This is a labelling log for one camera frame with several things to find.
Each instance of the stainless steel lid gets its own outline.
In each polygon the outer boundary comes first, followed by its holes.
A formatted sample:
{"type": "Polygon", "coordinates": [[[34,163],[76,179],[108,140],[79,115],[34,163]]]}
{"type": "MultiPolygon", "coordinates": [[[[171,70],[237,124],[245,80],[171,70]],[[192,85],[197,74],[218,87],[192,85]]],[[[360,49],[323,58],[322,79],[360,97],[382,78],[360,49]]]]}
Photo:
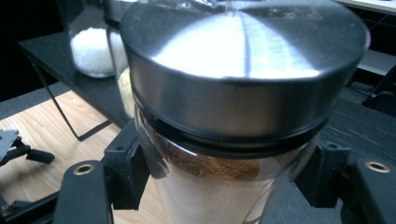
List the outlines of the stainless steel lid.
{"type": "Polygon", "coordinates": [[[360,19],[328,0],[135,3],[120,32],[139,106],[230,143],[318,130],[369,44],[360,19]]]}

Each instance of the wooden table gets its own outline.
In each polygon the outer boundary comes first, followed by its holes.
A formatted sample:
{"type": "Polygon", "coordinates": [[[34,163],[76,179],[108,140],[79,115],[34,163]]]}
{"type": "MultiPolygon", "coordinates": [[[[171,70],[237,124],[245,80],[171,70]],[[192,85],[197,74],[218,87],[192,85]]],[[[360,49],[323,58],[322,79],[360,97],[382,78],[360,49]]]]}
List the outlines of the wooden table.
{"type": "MultiPolygon", "coordinates": [[[[107,120],[75,93],[69,91],[57,97],[60,106],[77,133],[107,120]]],[[[0,129],[17,129],[22,142],[54,154],[52,164],[42,164],[17,158],[0,167],[0,194],[8,202],[33,202],[58,191],[64,171],[79,161],[101,160],[108,144],[120,132],[111,124],[79,142],[66,126],[52,101],[36,105],[0,121],[0,129]]],[[[162,204],[152,179],[143,195],[139,211],[115,211],[116,223],[165,223],[162,204]]]]}

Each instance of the ground spice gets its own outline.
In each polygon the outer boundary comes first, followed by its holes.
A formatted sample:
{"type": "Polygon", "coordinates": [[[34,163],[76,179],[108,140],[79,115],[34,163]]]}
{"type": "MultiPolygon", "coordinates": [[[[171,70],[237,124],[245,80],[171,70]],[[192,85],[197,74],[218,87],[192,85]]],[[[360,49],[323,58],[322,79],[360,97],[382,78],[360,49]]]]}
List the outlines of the ground spice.
{"type": "Polygon", "coordinates": [[[179,169],[200,177],[223,181],[254,180],[260,171],[256,160],[230,160],[199,154],[191,155],[172,144],[166,148],[167,157],[179,169]]]}

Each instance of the sugar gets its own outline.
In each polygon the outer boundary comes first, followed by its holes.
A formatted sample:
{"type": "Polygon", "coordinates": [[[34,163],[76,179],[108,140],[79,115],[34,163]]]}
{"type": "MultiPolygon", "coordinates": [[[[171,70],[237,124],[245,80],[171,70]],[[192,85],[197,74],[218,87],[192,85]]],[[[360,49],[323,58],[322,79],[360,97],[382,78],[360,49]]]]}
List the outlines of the sugar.
{"type": "MultiPolygon", "coordinates": [[[[112,46],[123,48],[119,35],[112,36],[111,41],[112,46]]],[[[75,65],[84,74],[103,77],[113,72],[105,29],[83,30],[72,38],[70,45],[75,65]]]]}

